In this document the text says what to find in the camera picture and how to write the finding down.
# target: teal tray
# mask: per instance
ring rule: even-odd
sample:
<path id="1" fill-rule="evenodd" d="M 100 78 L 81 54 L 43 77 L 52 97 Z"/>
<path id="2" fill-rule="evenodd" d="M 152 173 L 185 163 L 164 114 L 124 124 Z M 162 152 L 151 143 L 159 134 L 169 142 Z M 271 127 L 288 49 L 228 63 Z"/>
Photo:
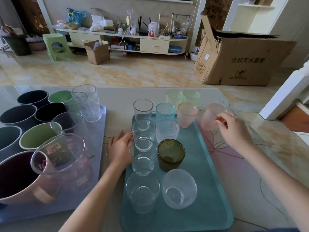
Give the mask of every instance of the teal tray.
<path id="1" fill-rule="evenodd" d="M 156 123 L 155 114 L 152 114 L 151 119 Z M 136 213 L 126 194 L 126 183 L 133 173 L 132 166 L 129 165 L 126 169 L 120 217 L 126 232 L 226 230 L 232 226 L 234 219 L 230 204 L 196 121 L 188 128 L 180 128 L 176 140 L 183 144 L 186 150 L 186 156 L 179 168 L 191 174 L 197 185 L 195 202 L 187 208 L 176 210 L 167 206 L 161 192 L 155 207 L 149 213 Z M 160 169 L 157 160 L 153 171 L 158 175 L 160 184 L 162 184 L 166 173 Z"/>

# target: cabinet drawer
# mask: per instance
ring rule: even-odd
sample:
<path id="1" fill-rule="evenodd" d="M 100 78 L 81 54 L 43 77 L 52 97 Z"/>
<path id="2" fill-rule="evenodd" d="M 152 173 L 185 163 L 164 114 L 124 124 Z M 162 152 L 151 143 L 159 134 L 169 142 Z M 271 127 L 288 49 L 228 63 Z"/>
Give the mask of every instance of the cabinet drawer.
<path id="1" fill-rule="evenodd" d="M 101 42 L 101 36 L 96 34 L 70 32 L 73 46 L 84 46 L 84 43 L 98 40 Z"/>
<path id="2" fill-rule="evenodd" d="M 141 51 L 153 53 L 168 53 L 168 40 L 141 39 Z"/>

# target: hand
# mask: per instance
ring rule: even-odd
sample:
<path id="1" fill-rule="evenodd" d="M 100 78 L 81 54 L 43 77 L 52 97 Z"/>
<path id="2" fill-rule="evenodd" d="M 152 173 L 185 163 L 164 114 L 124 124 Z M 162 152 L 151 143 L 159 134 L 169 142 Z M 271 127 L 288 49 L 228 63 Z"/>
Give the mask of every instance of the hand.
<path id="1" fill-rule="evenodd" d="M 242 119 L 228 113 L 220 113 L 215 121 L 224 140 L 241 154 L 244 147 L 254 146 L 251 135 Z"/>
<path id="2" fill-rule="evenodd" d="M 131 156 L 129 153 L 130 146 L 133 143 L 133 132 L 127 132 L 123 137 L 123 130 L 112 136 L 108 144 L 108 160 L 109 163 L 116 164 L 122 170 L 131 163 Z"/>

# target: blue glass cup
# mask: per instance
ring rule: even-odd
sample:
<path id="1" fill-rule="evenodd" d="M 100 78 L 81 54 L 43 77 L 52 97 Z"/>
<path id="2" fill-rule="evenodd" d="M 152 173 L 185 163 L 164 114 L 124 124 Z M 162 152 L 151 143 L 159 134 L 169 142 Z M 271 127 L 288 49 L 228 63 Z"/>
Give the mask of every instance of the blue glass cup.
<path id="1" fill-rule="evenodd" d="M 172 120 L 176 114 L 176 108 L 170 103 L 160 103 L 155 108 L 157 122 L 160 120 Z"/>

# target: stool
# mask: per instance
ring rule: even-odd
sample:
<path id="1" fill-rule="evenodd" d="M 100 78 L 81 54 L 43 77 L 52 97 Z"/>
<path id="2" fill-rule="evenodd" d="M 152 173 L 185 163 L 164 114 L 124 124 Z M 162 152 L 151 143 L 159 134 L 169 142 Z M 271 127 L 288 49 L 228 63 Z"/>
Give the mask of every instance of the stool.
<path id="1" fill-rule="evenodd" d="M 74 58 L 74 55 L 68 46 L 66 38 L 62 34 L 60 33 L 43 34 L 43 40 L 45 42 L 48 55 L 52 61 L 57 61 L 57 56 L 59 55 L 66 56 L 68 58 Z M 55 42 L 59 42 L 62 45 L 62 47 L 59 48 L 60 50 L 63 51 L 62 53 L 55 52 L 52 49 L 52 44 Z"/>

